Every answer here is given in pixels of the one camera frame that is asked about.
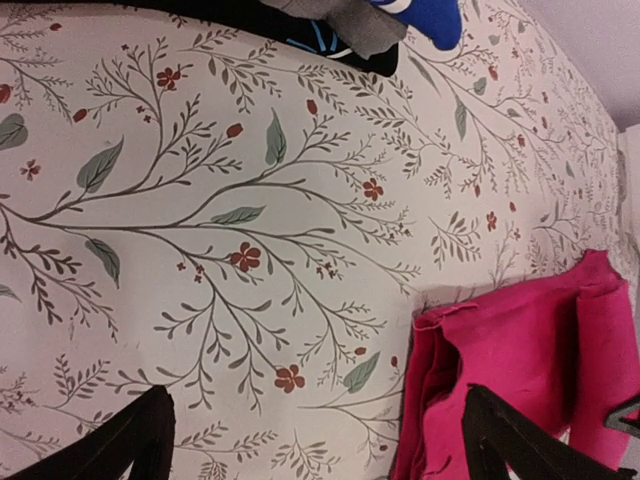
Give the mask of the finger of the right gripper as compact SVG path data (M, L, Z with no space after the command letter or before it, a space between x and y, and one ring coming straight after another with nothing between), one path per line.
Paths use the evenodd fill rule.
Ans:
M613 409L606 417L605 426L627 435L639 435L639 400L630 399Z

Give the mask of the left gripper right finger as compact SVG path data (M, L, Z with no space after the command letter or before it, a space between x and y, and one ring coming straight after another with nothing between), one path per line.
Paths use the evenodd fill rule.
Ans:
M472 479L631 479L552 437L488 387L472 384L462 419Z

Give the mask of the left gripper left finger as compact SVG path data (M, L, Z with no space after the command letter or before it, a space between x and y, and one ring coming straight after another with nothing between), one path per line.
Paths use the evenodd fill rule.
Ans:
M10 477L163 480L170 476L176 417L167 389L155 385L92 433Z

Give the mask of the pink garment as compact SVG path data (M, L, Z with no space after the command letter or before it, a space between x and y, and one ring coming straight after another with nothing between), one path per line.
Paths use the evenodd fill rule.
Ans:
M607 253L415 317L393 478L468 477L462 418L472 384L619 467L629 438L604 422L639 391L639 351L629 286Z

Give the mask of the blue t-shirt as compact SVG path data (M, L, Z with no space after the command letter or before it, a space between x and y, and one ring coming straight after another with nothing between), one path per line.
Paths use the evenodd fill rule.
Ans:
M451 51L461 40L462 17L457 0L383 0L371 4L418 30L438 50Z

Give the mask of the grey shirt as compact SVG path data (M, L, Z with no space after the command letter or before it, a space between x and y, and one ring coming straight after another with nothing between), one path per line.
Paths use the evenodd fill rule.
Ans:
M285 14L325 21L359 57L382 54L403 40L407 26L366 0L265 0Z

